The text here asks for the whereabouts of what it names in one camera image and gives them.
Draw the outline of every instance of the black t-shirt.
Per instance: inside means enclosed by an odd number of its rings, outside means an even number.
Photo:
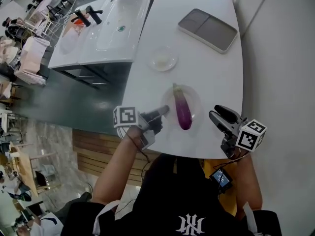
[[[71,206],[62,236],[91,236],[96,216],[104,208],[97,203]],[[254,211],[258,232],[280,236],[277,215],[271,211]],[[208,179],[187,181],[173,176],[168,183],[154,182],[139,193],[133,211],[115,220],[112,210],[99,217],[100,235],[201,235],[252,236],[246,218],[238,221],[217,200]]]

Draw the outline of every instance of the small white dish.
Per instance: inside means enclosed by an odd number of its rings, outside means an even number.
[[[192,121],[196,120],[201,113],[201,101],[197,92],[186,85],[179,85],[184,93],[184,97],[188,103],[189,110],[191,113]],[[165,114],[165,118],[171,123],[179,125],[177,113],[176,113],[176,105],[175,105],[175,97],[173,94],[173,87],[169,88],[164,95],[162,96],[161,106],[168,105],[169,112]]]
[[[178,57],[169,46],[155,49],[149,59],[149,66],[158,72],[172,69],[177,63]]]

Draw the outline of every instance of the floor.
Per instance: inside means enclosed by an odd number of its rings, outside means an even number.
[[[94,0],[76,0],[73,8],[91,1]],[[114,134],[112,111],[121,104],[124,87],[95,90],[53,70],[46,69],[44,73],[49,75],[44,87],[19,82],[25,88],[17,93],[22,100],[15,103],[15,113],[47,123]]]
[[[97,177],[78,170],[77,154],[72,151],[72,129],[63,126],[28,120],[24,143],[33,144],[23,147],[22,151],[29,155],[55,152],[51,159],[41,159],[33,167],[52,164],[56,169],[56,177],[61,187],[40,194],[46,207],[54,212],[61,209],[68,201],[78,198],[84,193],[87,183],[94,187]],[[116,218],[119,219],[132,211],[135,198],[140,187],[127,185],[117,208]]]

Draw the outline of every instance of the purple eggplant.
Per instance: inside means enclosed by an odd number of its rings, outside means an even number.
[[[188,130],[192,124],[191,113],[182,89],[175,83],[173,83],[173,94],[175,97],[178,123],[183,130]]]

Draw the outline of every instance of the chair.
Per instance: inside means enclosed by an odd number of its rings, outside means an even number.
[[[49,12],[54,16],[55,19],[56,18],[56,13],[61,13],[62,9],[60,7],[58,7],[59,4],[62,4],[63,8],[65,8],[64,4],[62,3],[62,0],[51,0],[50,4],[47,6],[47,9],[49,10]]]

